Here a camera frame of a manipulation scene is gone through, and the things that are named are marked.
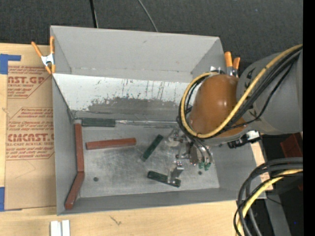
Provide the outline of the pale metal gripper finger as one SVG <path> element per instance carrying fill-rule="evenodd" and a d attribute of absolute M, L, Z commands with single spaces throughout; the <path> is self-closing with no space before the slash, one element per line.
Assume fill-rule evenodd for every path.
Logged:
<path fill-rule="evenodd" d="M 173 163 L 172 167 L 168 171 L 168 183 L 169 184 L 180 184 L 180 174 L 184 171 L 184 166 L 181 160 L 177 160 Z"/>
<path fill-rule="evenodd" d="M 169 147 L 176 147 L 181 143 L 182 132 L 179 129 L 173 129 L 167 137 L 167 145 Z"/>

